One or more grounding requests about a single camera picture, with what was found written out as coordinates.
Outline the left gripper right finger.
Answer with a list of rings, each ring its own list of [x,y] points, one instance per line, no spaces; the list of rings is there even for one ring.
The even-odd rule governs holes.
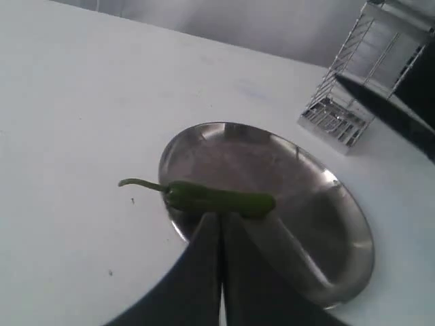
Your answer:
[[[240,216],[222,217],[223,287],[228,325],[342,325],[304,298],[263,257]]]

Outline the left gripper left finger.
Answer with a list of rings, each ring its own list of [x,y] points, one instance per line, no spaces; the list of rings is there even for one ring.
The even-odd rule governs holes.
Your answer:
[[[201,217],[185,251],[163,278],[108,325],[219,325],[220,218]]]

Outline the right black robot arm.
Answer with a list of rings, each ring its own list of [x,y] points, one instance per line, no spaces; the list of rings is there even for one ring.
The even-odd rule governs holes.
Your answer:
[[[394,94],[434,129],[434,40],[425,47]]]

